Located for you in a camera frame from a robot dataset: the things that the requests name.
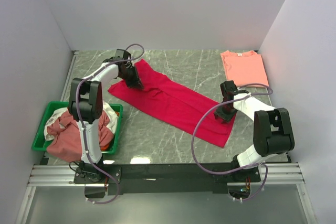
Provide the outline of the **magenta red t shirt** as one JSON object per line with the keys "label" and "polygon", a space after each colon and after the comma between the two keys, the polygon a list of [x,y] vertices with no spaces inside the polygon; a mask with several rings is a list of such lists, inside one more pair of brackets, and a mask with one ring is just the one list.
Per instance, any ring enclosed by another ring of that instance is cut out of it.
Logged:
{"label": "magenta red t shirt", "polygon": [[125,81],[113,84],[108,92],[138,110],[193,134],[201,117],[218,102],[201,95],[152,69],[145,61],[135,64],[143,89],[128,88]]}

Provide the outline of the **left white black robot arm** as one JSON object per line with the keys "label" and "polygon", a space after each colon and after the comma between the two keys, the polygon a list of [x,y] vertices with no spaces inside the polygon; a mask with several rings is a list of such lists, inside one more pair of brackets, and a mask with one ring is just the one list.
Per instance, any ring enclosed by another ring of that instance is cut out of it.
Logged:
{"label": "left white black robot arm", "polygon": [[100,67],[84,78],[71,82],[68,111],[76,121],[81,140],[80,172],[93,183],[99,183],[109,176],[103,168],[102,152],[99,146],[99,118],[103,112],[103,86],[120,78],[128,88],[143,89],[133,58],[127,49],[117,49],[115,56],[103,61]]}

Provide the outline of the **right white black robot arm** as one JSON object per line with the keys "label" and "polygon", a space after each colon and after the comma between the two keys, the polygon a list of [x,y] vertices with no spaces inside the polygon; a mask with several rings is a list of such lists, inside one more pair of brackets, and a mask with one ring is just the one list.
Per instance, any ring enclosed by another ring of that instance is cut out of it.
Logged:
{"label": "right white black robot arm", "polygon": [[285,108],[277,109],[259,101],[233,81],[221,83],[220,88],[223,105],[215,110],[215,119],[230,123],[239,111],[254,123],[252,145],[233,158],[230,169],[232,179],[241,182],[249,175],[248,166],[293,150],[295,140],[290,115]]}

